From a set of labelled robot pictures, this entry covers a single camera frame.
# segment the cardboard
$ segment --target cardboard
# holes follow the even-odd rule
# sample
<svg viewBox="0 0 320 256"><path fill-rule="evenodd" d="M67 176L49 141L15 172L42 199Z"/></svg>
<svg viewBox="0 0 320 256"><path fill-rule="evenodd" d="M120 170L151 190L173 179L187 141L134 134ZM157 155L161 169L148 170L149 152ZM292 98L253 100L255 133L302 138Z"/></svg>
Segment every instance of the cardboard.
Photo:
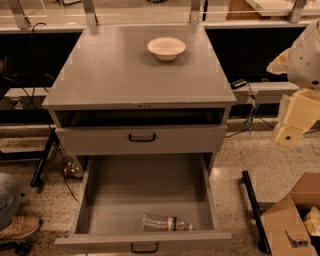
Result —
<svg viewBox="0 0 320 256"><path fill-rule="evenodd" d="M298 209L312 206L320 209L320 173L305 173L289 194L261 215L273 256L318 255L311 245L293 248L288 238L311 243Z"/></svg>

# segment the white bowl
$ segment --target white bowl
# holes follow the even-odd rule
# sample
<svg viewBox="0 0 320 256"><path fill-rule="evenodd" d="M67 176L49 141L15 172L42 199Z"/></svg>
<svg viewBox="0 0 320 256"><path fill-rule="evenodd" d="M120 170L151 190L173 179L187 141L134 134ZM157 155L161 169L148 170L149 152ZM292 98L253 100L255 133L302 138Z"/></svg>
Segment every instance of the white bowl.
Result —
<svg viewBox="0 0 320 256"><path fill-rule="evenodd" d="M178 54L184 52L186 44L173 37L159 37L148 44L150 52L154 53L159 60L174 60Z"/></svg>

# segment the shoe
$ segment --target shoe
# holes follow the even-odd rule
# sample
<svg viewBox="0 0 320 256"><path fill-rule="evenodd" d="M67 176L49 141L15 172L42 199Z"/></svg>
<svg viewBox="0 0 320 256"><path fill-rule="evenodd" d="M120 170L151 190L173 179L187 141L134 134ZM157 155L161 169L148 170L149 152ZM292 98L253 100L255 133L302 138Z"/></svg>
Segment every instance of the shoe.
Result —
<svg viewBox="0 0 320 256"><path fill-rule="evenodd" d="M0 238L24 238L40 227L40 219L35 216L14 216L11 224L0 232Z"/></svg>

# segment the plastic bottle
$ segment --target plastic bottle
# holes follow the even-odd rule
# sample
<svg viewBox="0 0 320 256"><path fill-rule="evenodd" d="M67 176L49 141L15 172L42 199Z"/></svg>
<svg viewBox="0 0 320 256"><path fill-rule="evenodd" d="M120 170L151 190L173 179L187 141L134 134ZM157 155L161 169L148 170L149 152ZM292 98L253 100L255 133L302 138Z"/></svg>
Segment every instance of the plastic bottle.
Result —
<svg viewBox="0 0 320 256"><path fill-rule="evenodd" d="M145 213L142 217L143 231L191 231L192 224L173 216Z"/></svg>

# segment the yellow object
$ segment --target yellow object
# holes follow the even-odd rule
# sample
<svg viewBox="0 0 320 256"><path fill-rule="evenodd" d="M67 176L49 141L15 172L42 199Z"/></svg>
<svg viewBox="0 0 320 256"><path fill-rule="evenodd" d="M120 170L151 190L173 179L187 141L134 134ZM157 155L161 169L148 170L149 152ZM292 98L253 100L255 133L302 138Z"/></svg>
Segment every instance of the yellow object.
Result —
<svg viewBox="0 0 320 256"><path fill-rule="evenodd" d="M303 224L310 236L320 236L320 211L316 207L312 207L303 219Z"/></svg>
<svg viewBox="0 0 320 256"><path fill-rule="evenodd" d="M290 98L286 116L275 141L281 146L294 146L320 119L320 93L301 89Z"/></svg>
<svg viewBox="0 0 320 256"><path fill-rule="evenodd" d="M286 74L288 69L288 57L290 49L291 48L284 50L279 56L270 62L267 67L267 71L276 75Z"/></svg>

